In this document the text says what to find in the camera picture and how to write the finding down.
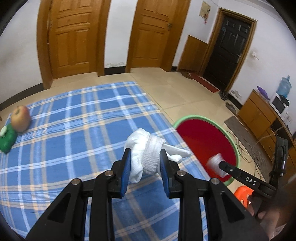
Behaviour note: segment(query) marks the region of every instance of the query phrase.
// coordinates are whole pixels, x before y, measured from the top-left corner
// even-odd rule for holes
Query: black door
[[[225,16],[203,77],[224,91],[240,60],[251,25]]]

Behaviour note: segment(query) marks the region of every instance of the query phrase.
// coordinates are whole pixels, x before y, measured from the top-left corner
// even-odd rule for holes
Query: wall sign
[[[202,8],[200,9],[200,16],[205,20],[205,24],[207,23],[207,19],[209,17],[209,13],[211,11],[211,6],[207,4],[205,1],[202,2]]]

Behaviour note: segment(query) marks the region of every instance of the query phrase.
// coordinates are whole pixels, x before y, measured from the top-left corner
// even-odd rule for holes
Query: water jug
[[[292,88],[290,83],[290,76],[287,78],[282,78],[281,82],[279,83],[279,87],[276,91],[278,95],[283,95],[285,98],[287,98],[288,94],[290,93],[290,89]]]

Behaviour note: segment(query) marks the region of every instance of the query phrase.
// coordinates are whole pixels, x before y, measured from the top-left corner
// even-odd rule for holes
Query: doormat
[[[240,121],[232,116],[224,122],[233,134],[239,139],[242,145],[246,148],[257,167],[261,171],[266,182],[269,181],[269,173],[272,170],[272,163],[269,156],[265,153],[260,143],[257,143],[256,138],[250,134],[247,129],[240,123]]]
[[[219,91],[216,87],[212,86],[209,82],[203,80],[201,77],[199,77],[197,74],[191,74],[191,77],[196,80],[198,83],[202,84],[204,87],[206,87],[210,92],[216,93]]]

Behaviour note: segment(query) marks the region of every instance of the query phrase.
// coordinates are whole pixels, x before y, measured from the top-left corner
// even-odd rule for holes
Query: blue gripper pad
[[[164,150],[165,156],[162,152],[163,152],[163,149],[161,150],[161,153],[160,153],[160,173],[161,173],[161,178],[163,179],[163,189],[164,189],[167,197],[169,197],[169,195],[170,195],[169,179],[168,179],[168,174],[167,174],[167,171],[165,168],[165,161],[168,161],[168,160],[164,160],[165,157],[166,157],[166,159],[168,157],[166,155],[165,150]]]
[[[131,150],[129,150],[128,155],[126,157],[124,169],[121,176],[120,194],[122,197],[124,196],[124,194],[126,193],[126,190],[128,189],[128,180],[129,180],[130,173],[131,173]]]

